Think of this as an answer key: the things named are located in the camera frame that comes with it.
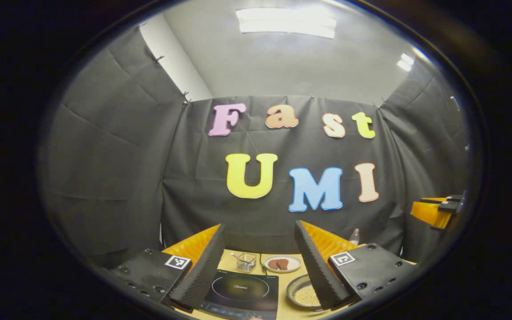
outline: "plastic bottle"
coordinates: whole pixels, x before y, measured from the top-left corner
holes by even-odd
[[[353,235],[351,235],[349,242],[353,245],[359,245],[359,229],[356,228],[355,231],[353,231]]]

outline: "yellow letter u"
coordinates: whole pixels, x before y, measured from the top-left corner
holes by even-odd
[[[278,156],[272,153],[262,153],[256,156],[260,162],[260,183],[258,186],[246,186],[244,183],[244,172],[246,162],[250,156],[243,153],[233,153],[226,156],[228,162],[228,173],[226,174],[226,186],[233,195],[239,198],[256,199],[265,196],[272,189],[272,176],[274,175],[274,162]]]

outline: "metal bowl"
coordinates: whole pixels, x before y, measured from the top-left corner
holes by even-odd
[[[301,306],[304,308],[311,308],[311,311],[315,311],[315,312],[323,311],[323,309],[321,308],[321,305],[309,306],[307,304],[301,304],[295,300],[295,293],[298,290],[303,289],[307,286],[311,286],[311,281],[309,280],[309,275],[303,275],[303,276],[297,277],[297,278],[293,279],[292,282],[290,282],[290,284],[288,284],[288,287],[286,289],[286,294],[288,295],[288,298],[290,298],[290,300],[298,306]]]

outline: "white plate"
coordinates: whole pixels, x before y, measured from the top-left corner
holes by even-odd
[[[287,270],[276,270],[276,269],[272,269],[272,268],[268,267],[268,262],[270,260],[274,260],[274,259],[287,259],[288,260],[288,269]],[[272,256],[272,257],[269,257],[264,260],[264,266],[266,267],[266,269],[268,269],[269,271],[272,271],[272,272],[287,273],[287,272],[292,272],[292,271],[296,271],[297,269],[299,269],[299,267],[301,267],[301,260],[299,260],[296,257],[292,257],[292,256],[281,256],[281,255],[280,256]]]

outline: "brown food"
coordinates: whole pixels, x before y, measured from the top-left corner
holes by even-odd
[[[270,269],[278,270],[278,259],[268,261],[268,267],[270,267]]]
[[[278,267],[280,268],[280,270],[287,270],[288,263],[290,263],[290,261],[287,259],[278,259]]]

